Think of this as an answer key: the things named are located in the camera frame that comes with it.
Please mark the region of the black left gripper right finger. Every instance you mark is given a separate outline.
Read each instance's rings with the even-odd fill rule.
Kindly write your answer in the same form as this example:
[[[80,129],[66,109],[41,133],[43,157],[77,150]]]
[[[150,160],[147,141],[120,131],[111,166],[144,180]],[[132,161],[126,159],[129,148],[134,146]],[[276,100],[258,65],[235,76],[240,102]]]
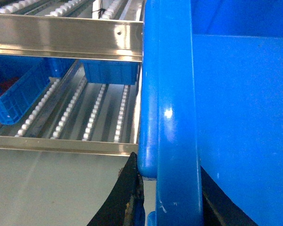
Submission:
[[[232,202],[203,168],[200,168],[200,170],[205,226],[257,225]]]

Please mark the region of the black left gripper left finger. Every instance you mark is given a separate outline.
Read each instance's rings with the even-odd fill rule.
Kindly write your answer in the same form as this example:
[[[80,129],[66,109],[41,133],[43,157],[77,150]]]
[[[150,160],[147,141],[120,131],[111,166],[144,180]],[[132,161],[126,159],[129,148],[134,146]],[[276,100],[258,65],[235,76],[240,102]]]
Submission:
[[[144,183],[132,152],[109,196],[88,223],[89,226],[145,225]]]

